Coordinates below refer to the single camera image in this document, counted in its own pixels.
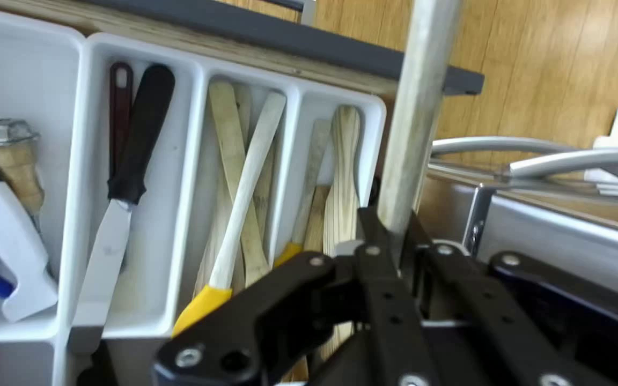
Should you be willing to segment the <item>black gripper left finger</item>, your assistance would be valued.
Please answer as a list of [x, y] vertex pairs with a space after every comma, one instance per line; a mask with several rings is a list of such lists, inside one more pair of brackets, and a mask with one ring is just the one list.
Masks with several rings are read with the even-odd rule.
[[176, 332], [156, 351], [155, 386], [272, 386], [343, 321], [362, 327], [306, 386], [438, 386], [390, 234], [371, 208], [358, 224], [353, 253], [305, 250]]

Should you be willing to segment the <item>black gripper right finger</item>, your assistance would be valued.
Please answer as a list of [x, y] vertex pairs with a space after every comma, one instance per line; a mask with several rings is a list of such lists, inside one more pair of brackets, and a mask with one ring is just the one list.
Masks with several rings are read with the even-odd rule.
[[430, 243], [416, 259], [479, 336], [498, 386], [618, 386], [615, 292], [513, 250], [479, 264]]

